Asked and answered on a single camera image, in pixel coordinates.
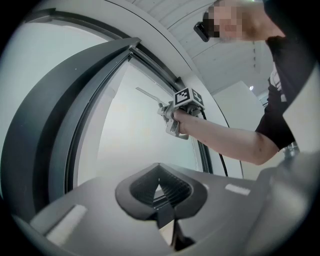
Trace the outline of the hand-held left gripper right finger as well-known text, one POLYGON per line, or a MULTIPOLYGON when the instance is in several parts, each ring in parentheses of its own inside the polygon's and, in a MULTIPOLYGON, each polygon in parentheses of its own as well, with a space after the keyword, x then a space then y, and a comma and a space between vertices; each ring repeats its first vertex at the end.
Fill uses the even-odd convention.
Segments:
POLYGON ((275 171, 257 180, 219 176, 160 163, 159 181, 174 207, 173 245, 159 256, 256 256, 249 241, 275 171))

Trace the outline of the person's right hand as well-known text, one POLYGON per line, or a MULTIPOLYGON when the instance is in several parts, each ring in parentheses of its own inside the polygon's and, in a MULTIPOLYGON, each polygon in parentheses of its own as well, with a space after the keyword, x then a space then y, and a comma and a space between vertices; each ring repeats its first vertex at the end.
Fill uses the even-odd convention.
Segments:
POLYGON ((182 109, 177 109, 174 111, 173 117, 179 124, 179 133, 188 135, 186 125, 191 120, 192 116, 182 109))

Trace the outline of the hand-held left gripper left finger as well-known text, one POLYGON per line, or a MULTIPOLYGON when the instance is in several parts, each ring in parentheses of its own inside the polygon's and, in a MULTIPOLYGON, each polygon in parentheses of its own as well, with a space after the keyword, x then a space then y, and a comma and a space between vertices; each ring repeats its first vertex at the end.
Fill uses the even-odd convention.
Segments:
POLYGON ((31 227, 75 256, 169 256, 174 249, 155 220, 128 215, 116 200, 117 183, 93 178, 43 208, 31 227))

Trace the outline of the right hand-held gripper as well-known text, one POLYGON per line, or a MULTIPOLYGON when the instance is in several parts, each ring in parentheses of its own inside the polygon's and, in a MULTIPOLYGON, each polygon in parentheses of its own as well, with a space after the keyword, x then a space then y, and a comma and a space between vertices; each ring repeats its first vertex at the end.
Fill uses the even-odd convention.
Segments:
POLYGON ((188 140, 189 136, 179 132, 179 123, 174 119, 174 111, 181 109, 191 116, 197 116, 205 110, 202 96, 193 88, 188 87, 176 92, 173 101, 169 101, 168 104, 158 102, 158 106, 157 113, 164 119, 165 131, 169 135, 183 140, 188 140))

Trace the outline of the person's black shirt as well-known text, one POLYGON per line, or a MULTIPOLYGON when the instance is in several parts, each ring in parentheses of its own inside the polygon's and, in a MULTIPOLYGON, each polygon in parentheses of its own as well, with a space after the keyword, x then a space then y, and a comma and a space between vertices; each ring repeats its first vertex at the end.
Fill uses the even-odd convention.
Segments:
POLYGON ((272 55, 273 70, 268 79, 268 105, 255 131, 281 150, 295 141, 283 114, 304 87, 316 58, 297 38, 276 36, 265 42, 272 55))

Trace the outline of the person's right forearm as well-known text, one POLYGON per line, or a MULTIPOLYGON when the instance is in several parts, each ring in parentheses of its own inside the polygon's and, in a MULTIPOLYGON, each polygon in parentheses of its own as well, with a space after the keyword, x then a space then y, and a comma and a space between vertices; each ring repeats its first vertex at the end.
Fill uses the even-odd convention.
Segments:
POLYGON ((217 153, 257 166, 266 163, 279 151, 273 141, 255 131, 224 127, 194 116, 186 128, 188 135, 217 153))

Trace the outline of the black window frame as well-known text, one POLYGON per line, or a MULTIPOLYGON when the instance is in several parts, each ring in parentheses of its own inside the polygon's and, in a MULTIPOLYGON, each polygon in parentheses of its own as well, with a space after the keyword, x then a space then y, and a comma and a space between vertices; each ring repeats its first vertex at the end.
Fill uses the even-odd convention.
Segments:
POLYGON ((80 14, 48 8, 26 18, 27 23, 51 20, 92 29, 112 41, 82 50, 49 71, 10 123, 1 155, 2 196, 11 213, 25 222, 74 187, 76 149, 89 112, 120 66, 138 61, 130 47, 146 47, 138 38, 80 14))

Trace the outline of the white squeegee dark green handle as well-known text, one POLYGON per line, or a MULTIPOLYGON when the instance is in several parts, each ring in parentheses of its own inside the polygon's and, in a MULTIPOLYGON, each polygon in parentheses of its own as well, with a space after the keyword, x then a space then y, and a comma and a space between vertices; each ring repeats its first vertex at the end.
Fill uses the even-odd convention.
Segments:
POLYGON ((158 97, 148 93, 147 91, 143 90, 140 87, 136 87, 136 90, 138 90, 139 92, 143 93, 144 95, 150 97, 151 99, 155 100, 161 107, 163 106, 167 106, 167 104, 165 102, 163 102, 162 100, 160 100, 158 97))

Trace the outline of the black roller blind housing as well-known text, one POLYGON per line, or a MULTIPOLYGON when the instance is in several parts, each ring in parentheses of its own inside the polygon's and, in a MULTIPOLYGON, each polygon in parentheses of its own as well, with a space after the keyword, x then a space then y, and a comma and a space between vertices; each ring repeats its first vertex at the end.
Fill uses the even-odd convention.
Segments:
POLYGON ((174 92, 178 92, 186 87, 181 77, 175 76, 156 55, 142 44, 130 47, 130 51, 138 61, 154 72, 168 87, 171 87, 174 92))

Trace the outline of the frosted window glass pane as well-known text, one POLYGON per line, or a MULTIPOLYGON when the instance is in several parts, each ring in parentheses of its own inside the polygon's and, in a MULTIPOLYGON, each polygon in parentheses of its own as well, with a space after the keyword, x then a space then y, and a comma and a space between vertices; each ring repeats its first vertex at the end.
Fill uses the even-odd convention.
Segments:
POLYGON ((154 163, 202 170, 197 142, 168 134, 158 103, 136 87, 164 103, 173 98, 172 88, 146 67, 133 60, 122 64, 89 115, 77 151, 78 185, 98 176, 117 183, 154 163))

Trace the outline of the wide frosted window pane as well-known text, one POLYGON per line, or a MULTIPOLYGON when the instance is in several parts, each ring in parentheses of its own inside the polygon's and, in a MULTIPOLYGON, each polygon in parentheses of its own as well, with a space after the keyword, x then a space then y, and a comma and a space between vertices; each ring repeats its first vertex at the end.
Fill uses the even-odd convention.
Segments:
POLYGON ((108 41, 69 25, 25 23, 16 30, 0 57, 0 158, 9 125, 35 84, 72 55, 108 41))

